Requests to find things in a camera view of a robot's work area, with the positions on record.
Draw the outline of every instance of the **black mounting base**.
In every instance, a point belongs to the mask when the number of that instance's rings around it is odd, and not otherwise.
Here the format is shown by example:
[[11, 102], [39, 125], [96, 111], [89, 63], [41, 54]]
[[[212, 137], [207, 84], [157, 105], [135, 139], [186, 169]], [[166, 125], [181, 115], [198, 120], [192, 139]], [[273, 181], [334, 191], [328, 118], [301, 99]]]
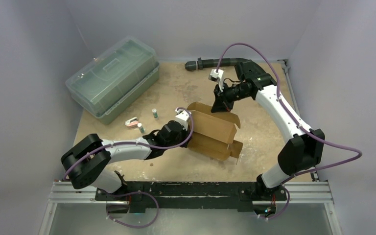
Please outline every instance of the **black mounting base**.
[[[167, 209], [237, 209], [238, 212], [253, 212], [261, 205], [253, 201], [270, 201], [254, 194], [255, 182], [141, 182], [128, 181], [127, 191], [144, 191], [158, 201], [160, 208]], [[285, 201], [284, 190], [274, 192], [276, 201]], [[125, 201], [112, 197], [101, 190], [96, 201]], [[132, 195], [130, 213], [143, 213], [146, 208], [156, 208], [151, 198], [142, 194]]]

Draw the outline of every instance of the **small bottle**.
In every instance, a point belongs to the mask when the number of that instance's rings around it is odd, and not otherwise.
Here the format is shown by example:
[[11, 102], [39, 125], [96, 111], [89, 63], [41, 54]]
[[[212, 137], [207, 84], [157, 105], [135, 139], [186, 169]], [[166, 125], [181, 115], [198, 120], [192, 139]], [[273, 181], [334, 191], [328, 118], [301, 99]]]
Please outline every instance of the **small bottle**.
[[143, 128], [142, 123], [138, 123], [138, 128], [141, 131], [141, 133], [145, 133], [145, 129]]
[[152, 109], [152, 113], [153, 113], [153, 117], [155, 119], [158, 119], [158, 112], [156, 111], [156, 109]]

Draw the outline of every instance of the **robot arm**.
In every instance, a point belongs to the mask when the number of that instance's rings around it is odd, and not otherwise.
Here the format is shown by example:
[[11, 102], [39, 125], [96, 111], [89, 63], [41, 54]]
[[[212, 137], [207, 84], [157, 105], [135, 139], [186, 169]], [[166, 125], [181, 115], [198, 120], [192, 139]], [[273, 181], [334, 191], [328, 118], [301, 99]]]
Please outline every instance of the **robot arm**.
[[90, 134], [64, 154], [61, 163], [67, 171], [87, 153], [111, 144], [111, 147], [101, 149], [79, 163], [68, 176], [75, 189], [91, 185], [108, 193], [125, 190], [126, 187], [122, 187], [126, 186], [123, 176], [119, 172], [106, 170], [105, 166], [118, 161], [148, 160], [161, 156], [167, 147], [180, 144], [189, 136], [188, 120], [188, 113], [179, 111], [175, 120], [169, 121], [161, 130], [154, 130], [131, 141], [103, 140], [97, 134]]
[[[230, 112], [235, 101], [251, 97], [274, 120], [283, 136], [285, 146], [278, 155], [278, 163], [264, 174], [259, 175], [256, 181], [256, 194], [268, 196], [290, 176], [317, 165], [321, 161], [323, 144], [310, 138], [299, 126], [295, 125], [278, 101], [277, 83], [270, 74], [262, 72], [264, 70], [251, 60], [237, 63], [235, 71], [239, 81], [231, 87], [224, 83], [222, 70], [211, 71], [209, 79], [218, 83], [214, 89], [215, 102], [211, 112]], [[286, 100], [283, 102], [303, 128], [315, 136], [325, 139], [325, 135], [320, 129], [313, 130], [301, 120]]]

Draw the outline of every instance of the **open cardboard box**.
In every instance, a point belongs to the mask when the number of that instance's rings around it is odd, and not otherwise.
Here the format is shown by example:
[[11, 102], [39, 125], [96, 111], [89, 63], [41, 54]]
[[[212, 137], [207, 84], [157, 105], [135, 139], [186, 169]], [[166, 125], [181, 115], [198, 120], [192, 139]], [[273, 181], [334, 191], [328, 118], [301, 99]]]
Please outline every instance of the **open cardboard box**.
[[243, 143], [235, 141], [240, 119], [233, 113], [211, 113], [211, 106], [194, 102], [187, 109], [194, 120], [194, 133], [188, 143], [192, 151], [224, 161], [240, 157]]

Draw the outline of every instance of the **green plastic container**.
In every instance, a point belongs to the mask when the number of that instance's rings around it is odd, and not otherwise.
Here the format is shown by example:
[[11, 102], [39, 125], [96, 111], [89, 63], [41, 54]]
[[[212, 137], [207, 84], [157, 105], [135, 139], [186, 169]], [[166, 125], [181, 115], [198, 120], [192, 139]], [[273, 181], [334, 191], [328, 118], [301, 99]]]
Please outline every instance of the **green plastic container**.
[[66, 86], [75, 101], [109, 124], [158, 80], [158, 66], [152, 48], [126, 37], [69, 78]]

